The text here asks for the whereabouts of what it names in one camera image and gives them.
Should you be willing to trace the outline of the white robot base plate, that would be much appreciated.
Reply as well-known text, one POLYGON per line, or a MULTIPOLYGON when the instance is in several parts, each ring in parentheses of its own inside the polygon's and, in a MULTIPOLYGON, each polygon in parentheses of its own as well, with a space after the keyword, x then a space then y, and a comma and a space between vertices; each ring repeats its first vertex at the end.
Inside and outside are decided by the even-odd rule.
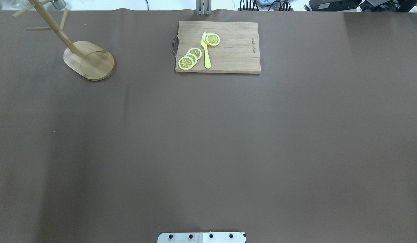
POLYGON ((175 232, 161 233, 158 243, 246 243, 242 232, 175 232))

